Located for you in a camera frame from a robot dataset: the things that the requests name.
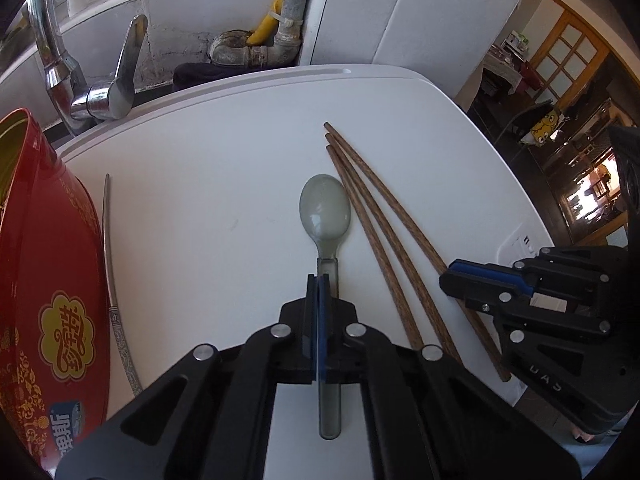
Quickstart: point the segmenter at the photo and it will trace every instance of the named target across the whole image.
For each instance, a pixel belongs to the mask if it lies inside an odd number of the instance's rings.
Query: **faucet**
[[[140,14],[129,24],[115,78],[89,86],[80,65],[66,51],[54,0],[27,0],[27,8],[47,93],[69,132],[78,136],[97,121],[125,117],[133,105],[133,76],[148,26],[146,16]]]

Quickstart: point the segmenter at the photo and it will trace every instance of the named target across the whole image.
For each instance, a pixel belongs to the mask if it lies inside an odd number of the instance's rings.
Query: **gray pipe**
[[[298,54],[306,0],[283,0],[282,20],[273,46],[246,46],[248,33],[231,30],[218,36],[211,46],[211,62],[218,66],[276,68],[289,64]]]

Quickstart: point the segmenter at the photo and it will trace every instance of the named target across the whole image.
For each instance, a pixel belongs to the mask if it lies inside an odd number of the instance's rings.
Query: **chopstick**
[[[447,266],[444,263],[444,260],[438,254],[438,251],[431,245],[430,241],[415,223],[415,221],[411,218],[409,213],[402,207],[402,205],[396,200],[396,197],[389,191],[389,189],[385,186],[385,184],[378,178],[378,176],[373,172],[373,170],[369,167],[369,165],[358,155],[358,153],[351,147],[351,145],[344,140],[344,137],[341,136],[338,131],[331,126],[329,123],[324,123],[325,129],[334,136],[338,145],[342,148],[342,150],[351,157],[351,159],[356,163],[356,165],[362,170],[362,173],[370,180],[370,182],[376,187],[376,189],[380,192],[382,197],[389,204],[394,213],[398,216],[404,227],[409,231],[411,236],[414,238],[418,246],[421,248],[422,252],[427,256],[431,265],[438,271],[438,274],[443,274],[447,270]],[[462,309],[462,312],[465,314],[468,322],[471,327],[476,332],[478,339],[482,343],[485,351],[489,355],[489,359],[491,359],[494,364],[495,370],[498,372],[500,379],[503,382],[507,382],[511,379],[511,373],[504,367],[501,362],[502,355],[498,350],[498,347],[495,345],[491,334],[487,330],[486,326],[482,322],[479,314],[475,310],[471,310],[465,307],[464,302],[462,300],[456,300]]]
[[[391,227],[391,224],[386,219],[384,213],[382,212],[382,209],[380,209],[380,206],[378,206],[378,204],[376,203],[376,200],[373,198],[373,195],[371,194],[369,189],[367,189],[367,186],[365,186],[360,175],[356,172],[354,167],[347,159],[346,155],[344,155],[344,153],[340,149],[340,146],[338,145],[335,137],[332,136],[332,134],[327,134],[326,139],[329,141],[329,144],[334,147],[335,153],[338,156],[343,170],[346,171],[351,181],[355,184],[358,192],[360,193],[360,196],[363,197],[364,202],[367,204],[367,207],[369,207],[369,210],[371,211],[373,217],[378,222],[380,230],[383,232],[389,244],[391,245],[393,252],[396,254],[396,258],[398,258],[402,269],[404,269],[404,272],[409,278],[409,282],[414,288],[414,291],[418,296],[418,299],[420,300],[422,308],[431,321],[431,325],[433,326],[436,336],[438,336],[440,344],[442,345],[442,349],[447,354],[456,359],[460,364],[462,364],[462,358],[460,357],[458,349],[456,348],[456,345],[451,338],[451,334],[449,333],[449,330],[447,329],[444,321],[440,317],[438,308],[433,302],[429,291],[427,290],[426,286],[424,286],[424,282],[422,281],[418,270],[415,268],[414,263],[411,261],[411,258],[409,258],[406,250],[404,250],[404,247],[402,246],[398,235],[396,235],[396,232]]]
[[[422,336],[420,335],[418,326],[415,323],[414,315],[411,313],[411,309],[409,308],[409,304],[404,296],[404,292],[402,292],[402,287],[400,287],[398,277],[391,267],[391,262],[389,261],[388,256],[386,256],[382,243],[380,242],[373,224],[369,219],[369,215],[367,215],[367,211],[362,205],[347,171],[342,166],[340,158],[338,158],[338,154],[333,146],[327,146],[326,150],[328,151],[331,160],[334,162],[335,169],[337,170],[338,175],[340,175],[340,179],[342,180],[344,189],[347,192],[347,196],[353,204],[353,208],[356,210],[356,214],[358,215],[364,232],[367,235],[369,245],[371,245],[371,249],[373,250],[378,265],[380,266],[382,275],[385,277],[386,286],[388,286],[391,297],[396,304],[396,309],[400,315],[400,321],[402,322],[404,331],[409,339],[409,345],[411,345],[411,348],[414,350],[419,350],[424,346],[424,342],[422,341]]]

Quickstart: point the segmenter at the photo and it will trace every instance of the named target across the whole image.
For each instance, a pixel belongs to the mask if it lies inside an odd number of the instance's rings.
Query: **red container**
[[[0,406],[52,472],[106,415],[102,237],[89,194],[31,114],[16,110],[0,133],[12,124],[26,131],[0,221]]]

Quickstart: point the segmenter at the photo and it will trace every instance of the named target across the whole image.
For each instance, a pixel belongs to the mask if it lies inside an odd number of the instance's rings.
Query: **decorative metal handle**
[[[148,19],[144,14],[139,14],[131,21],[120,52],[115,79],[94,83],[77,96],[71,105],[74,118],[117,120],[131,111],[135,94],[133,76],[147,27]]]

